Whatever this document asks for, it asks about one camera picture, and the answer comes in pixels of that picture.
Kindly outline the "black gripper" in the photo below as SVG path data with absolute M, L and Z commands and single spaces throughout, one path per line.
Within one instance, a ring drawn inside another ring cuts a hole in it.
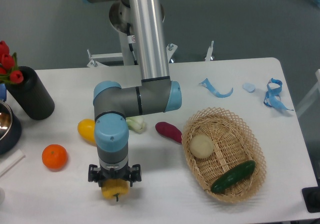
M 88 167 L 88 182 L 95 182 L 98 186 L 101 186 L 105 181 L 109 179 L 122 179 L 130 182 L 130 186 L 133 186 L 135 182 L 141 182 L 141 165 L 135 164 L 129 167 L 126 164 L 119 170 L 107 170 L 102 166 L 90 164 Z

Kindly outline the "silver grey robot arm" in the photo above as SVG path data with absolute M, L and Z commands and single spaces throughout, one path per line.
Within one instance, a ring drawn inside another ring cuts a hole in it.
M 131 17 L 128 29 L 135 37 L 141 85 L 122 88 L 117 82 L 104 81 L 94 89 L 94 138 L 99 165 L 89 166 L 88 180 L 98 185 L 109 179 L 129 183 L 142 179 L 141 166 L 128 164 L 128 117 L 173 111 L 182 105 L 179 83 L 170 79 L 160 1 L 127 2 Z

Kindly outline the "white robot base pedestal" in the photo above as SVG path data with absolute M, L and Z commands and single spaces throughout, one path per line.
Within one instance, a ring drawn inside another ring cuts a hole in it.
M 119 35 L 124 64 L 138 64 L 142 57 L 148 67 L 164 68 L 168 58 L 162 6 L 158 1 L 151 1 L 138 7 L 131 10 L 123 1 L 116 1 L 109 11 L 110 23 Z

